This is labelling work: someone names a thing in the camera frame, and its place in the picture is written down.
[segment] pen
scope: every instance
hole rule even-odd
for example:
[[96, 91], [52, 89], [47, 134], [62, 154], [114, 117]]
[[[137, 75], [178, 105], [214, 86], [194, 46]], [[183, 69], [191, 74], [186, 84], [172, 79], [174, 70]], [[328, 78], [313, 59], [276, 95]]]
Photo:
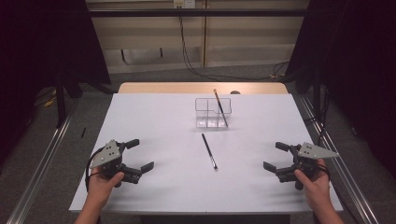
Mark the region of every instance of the pen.
[[218, 166], [216, 165], [216, 162], [213, 159], [212, 152], [210, 151], [209, 145], [207, 144], [205, 135], [203, 133], [202, 133], [202, 138], [204, 138], [204, 142], [205, 142], [205, 145], [206, 145], [207, 152], [209, 153], [210, 159], [212, 160], [212, 163], [213, 163], [213, 168], [215, 168], [215, 170], [218, 170]]
[[224, 119], [224, 122], [225, 122], [225, 126], [228, 127], [228, 123], [227, 123], [227, 120], [225, 119], [224, 111], [222, 110], [222, 106], [221, 106], [221, 103], [220, 103], [220, 99], [218, 97], [218, 93], [216, 92], [216, 89], [214, 89], [213, 92], [215, 93], [216, 99], [218, 100], [219, 108], [220, 108], [220, 111], [221, 111], [221, 115], [223, 116], [223, 119]]

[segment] white table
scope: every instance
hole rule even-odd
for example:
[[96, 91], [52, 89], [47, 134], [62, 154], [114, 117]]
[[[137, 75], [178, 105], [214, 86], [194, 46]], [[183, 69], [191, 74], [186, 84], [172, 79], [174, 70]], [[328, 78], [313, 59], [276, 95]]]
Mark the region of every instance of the white table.
[[[140, 145], [125, 150], [123, 163], [138, 168], [155, 161], [138, 185], [114, 189], [104, 211], [135, 215], [290, 214], [309, 211], [304, 192], [294, 182], [279, 183], [262, 168], [292, 163], [289, 145], [312, 142], [289, 94], [225, 95], [232, 100], [229, 129], [195, 127], [196, 98], [213, 94], [115, 94], [98, 136], [95, 151], [110, 139]], [[204, 133], [219, 169], [213, 169]], [[81, 181], [70, 211], [79, 212], [86, 190]], [[331, 190], [336, 210], [342, 206]]]

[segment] human arm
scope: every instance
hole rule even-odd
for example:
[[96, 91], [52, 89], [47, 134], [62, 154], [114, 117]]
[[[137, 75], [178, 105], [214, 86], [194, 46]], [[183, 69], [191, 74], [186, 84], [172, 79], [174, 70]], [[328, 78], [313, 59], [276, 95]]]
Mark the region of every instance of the human arm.
[[118, 172], [108, 180], [102, 177], [98, 167], [93, 168], [88, 195], [75, 224], [95, 224], [100, 216], [102, 208], [108, 201], [111, 190], [120, 183], [123, 177], [124, 173]]
[[[324, 160], [322, 159], [319, 159], [317, 163], [321, 166], [325, 166]], [[304, 185], [306, 201], [321, 224], [344, 223], [332, 206], [329, 177], [326, 173], [318, 171], [312, 179], [309, 179], [301, 170], [295, 170], [294, 174]]]

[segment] black cable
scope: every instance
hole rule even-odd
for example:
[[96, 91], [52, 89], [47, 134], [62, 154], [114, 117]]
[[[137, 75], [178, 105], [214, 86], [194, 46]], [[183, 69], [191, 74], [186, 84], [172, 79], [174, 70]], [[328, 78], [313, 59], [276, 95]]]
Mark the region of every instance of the black cable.
[[315, 118], [303, 119], [303, 122], [304, 122], [304, 124], [305, 124], [305, 126], [306, 126], [306, 125], [308, 125], [308, 123], [312, 123], [312, 122], [314, 122], [315, 120], [316, 120]]
[[89, 175], [89, 170], [90, 170], [91, 162], [92, 162], [93, 158], [95, 158], [95, 156], [96, 156], [99, 152], [101, 152], [102, 150], [103, 150], [103, 148], [101, 147], [101, 148], [99, 148], [97, 151], [95, 151], [95, 152], [91, 155], [90, 159], [89, 159], [88, 162], [87, 162], [87, 166], [85, 167], [85, 188], [87, 189], [87, 192], [88, 192], [88, 189], [89, 189], [89, 187], [90, 187], [90, 178], [91, 178], [91, 175]]
[[50, 88], [48, 91], [45, 91], [45, 92], [41, 93], [40, 95], [38, 95], [38, 96], [36, 97], [36, 99], [39, 99], [39, 98], [41, 98], [41, 97], [47, 95], [48, 93], [50, 93], [50, 92], [52, 92], [52, 91], [54, 91], [54, 90], [55, 90], [55, 88]]
[[320, 170], [320, 171], [326, 173], [326, 175], [329, 177], [329, 182], [330, 182], [330, 180], [332, 179], [332, 177], [330, 176], [330, 171], [329, 171], [329, 169], [327, 169], [326, 166], [321, 165], [321, 164], [317, 164], [317, 168], [318, 168], [318, 170]]
[[274, 68], [273, 68], [273, 76], [275, 77], [275, 76], [276, 76], [276, 73], [279, 72], [279, 70], [283, 67], [283, 65], [285, 65], [285, 64], [287, 64], [287, 63], [289, 63], [289, 62], [277, 63], [276, 65], [274, 65]]
[[301, 75], [309, 72], [310, 66], [301, 66], [297, 69], [295, 69], [295, 71], [291, 72], [290, 74], [288, 74], [287, 76], [283, 76], [282, 78], [280, 78], [278, 80], [278, 82], [281, 83], [289, 83], [292, 81], [295, 81], [296, 79], [298, 79], [298, 77], [300, 77]]
[[56, 99], [56, 95], [55, 95], [55, 96], [53, 96], [53, 97], [51, 97], [51, 98], [49, 98], [49, 99], [48, 99], [48, 100], [46, 100], [45, 102], [41, 102], [41, 103], [35, 104], [35, 106], [41, 106], [41, 105], [44, 105], [44, 104], [48, 103], [49, 101], [54, 101], [55, 99]]
[[325, 132], [325, 126], [326, 126], [326, 118], [327, 118], [327, 111], [329, 110], [330, 106], [330, 94], [328, 91], [326, 91], [325, 96], [324, 96], [324, 102], [323, 102], [323, 107], [320, 110], [320, 117], [321, 117], [321, 128], [320, 128], [320, 133], [318, 137], [318, 143], [317, 145], [320, 146], [320, 140], [323, 137], [323, 134]]
[[179, 23], [180, 23], [180, 33], [181, 33], [181, 43], [182, 43], [182, 48], [183, 48], [183, 60], [184, 60], [184, 64], [186, 64], [187, 69], [189, 69], [189, 71], [197, 76], [200, 77], [206, 77], [206, 78], [210, 78], [212, 80], [215, 80], [217, 82], [220, 82], [219, 80], [213, 78], [213, 77], [228, 77], [228, 78], [237, 78], [237, 79], [244, 79], [244, 80], [252, 80], [252, 81], [260, 81], [260, 80], [265, 80], [268, 78], [272, 78], [273, 76], [268, 76], [268, 77], [258, 77], [258, 78], [250, 78], [250, 77], [231, 77], [231, 76], [221, 76], [221, 75], [203, 75], [199, 72], [197, 72], [191, 65], [190, 63], [190, 59], [189, 59], [189, 55], [187, 53], [187, 48], [186, 48], [186, 41], [184, 39], [184, 26], [183, 26], [183, 19], [182, 17], [179, 17]]
[[93, 175], [99, 175], [99, 174], [101, 174], [101, 173], [90, 174], [90, 178], [91, 178], [91, 176], [93, 176]]

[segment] plastic container compartment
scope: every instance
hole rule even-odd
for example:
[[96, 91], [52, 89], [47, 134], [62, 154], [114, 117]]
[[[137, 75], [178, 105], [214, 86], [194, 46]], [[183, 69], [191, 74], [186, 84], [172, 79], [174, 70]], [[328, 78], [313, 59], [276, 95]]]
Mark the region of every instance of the plastic container compartment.
[[[231, 99], [219, 98], [224, 117], [230, 126], [232, 114]], [[196, 127], [197, 128], [227, 128], [216, 98], [195, 99]]]

